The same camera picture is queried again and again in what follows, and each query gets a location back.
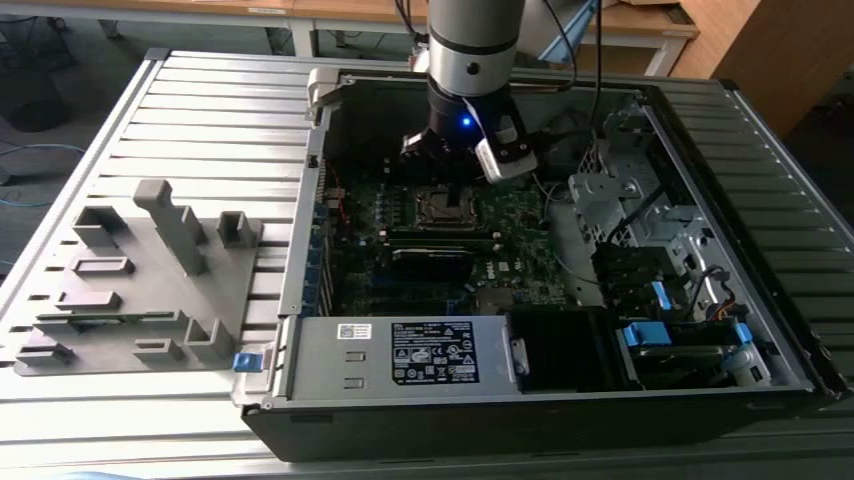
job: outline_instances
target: metal bracket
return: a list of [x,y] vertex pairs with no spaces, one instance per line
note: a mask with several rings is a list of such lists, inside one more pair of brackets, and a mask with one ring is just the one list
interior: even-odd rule
[[311,108],[323,106],[322,99],[340,87],[339,69],[330,67],[315,68],[308,73],[308,105]]

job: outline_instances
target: mesh trash can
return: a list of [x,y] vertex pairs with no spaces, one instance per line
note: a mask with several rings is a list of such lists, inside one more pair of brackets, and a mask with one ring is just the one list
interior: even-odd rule
[[73,58],[48,19],[5,16],[0,36],[0,116],[16,130],[41,132],[68,120],[49,72]]

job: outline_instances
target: white label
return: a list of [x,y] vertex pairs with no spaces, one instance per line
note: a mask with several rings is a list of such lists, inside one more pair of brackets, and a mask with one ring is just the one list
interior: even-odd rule
[[339,340],[370,340],[371,324],[370,323],[339,323],[338,339]]
[[284,15],[286,11],[280,8],[247,8],[249,13],[265,13],[267,15]]
[[691,32],[679,32],[679,31],[674,31],[674,30],[664,30],[662,32],[662,35],[667,36],[667,37],[692,37],[694,34]]

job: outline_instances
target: motherboard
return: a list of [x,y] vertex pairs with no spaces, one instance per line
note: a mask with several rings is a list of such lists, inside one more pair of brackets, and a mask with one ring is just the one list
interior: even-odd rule
[[567,303],[536,184],[406,184],[346,165],[330,164],[326,192],[335,314],[494,315]]

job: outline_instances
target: barcode sticker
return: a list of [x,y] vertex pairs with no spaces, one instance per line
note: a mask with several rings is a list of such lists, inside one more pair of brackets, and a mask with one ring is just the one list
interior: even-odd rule
[[338,339],[339,340],[370,340],[371,324],[370,323],[339,323]]
[[249,13],[265,13],[267,15],[284,15],[287,12],[280,8],[247,8]]

